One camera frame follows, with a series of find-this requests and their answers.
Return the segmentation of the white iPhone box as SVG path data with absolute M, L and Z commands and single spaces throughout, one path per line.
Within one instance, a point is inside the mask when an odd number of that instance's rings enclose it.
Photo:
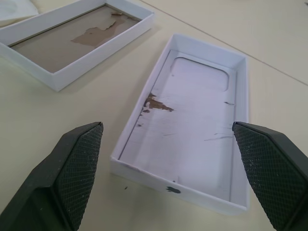
M 111 155 L 112 173 L 225 215 L 249 209 L 232 131 L 249 119 L 247 58 L 174 34 Z

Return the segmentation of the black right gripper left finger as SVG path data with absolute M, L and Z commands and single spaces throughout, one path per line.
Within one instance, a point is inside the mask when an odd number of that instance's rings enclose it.
M 0 231 L 78 231 L 94 184 L 103 123 L 65 133 L 0 214 Z

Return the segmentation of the white box lid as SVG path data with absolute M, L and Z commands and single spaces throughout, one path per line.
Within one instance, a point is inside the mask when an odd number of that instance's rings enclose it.
M 60 91 L 148 31 L 154 12 L 128 0 L 77 0 L 0 27 L 0 56 Z

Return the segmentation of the white cloth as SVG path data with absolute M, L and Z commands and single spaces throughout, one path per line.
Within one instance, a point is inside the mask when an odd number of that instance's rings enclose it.
M 0 27 L 38 15 L 31 0 L 0 0 Z

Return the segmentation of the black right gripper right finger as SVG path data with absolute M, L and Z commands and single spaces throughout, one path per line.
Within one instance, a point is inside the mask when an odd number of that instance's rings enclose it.
M 308 231 L 308 157 L 283 133 L 234 122 L 247 179 L 276 231 Z

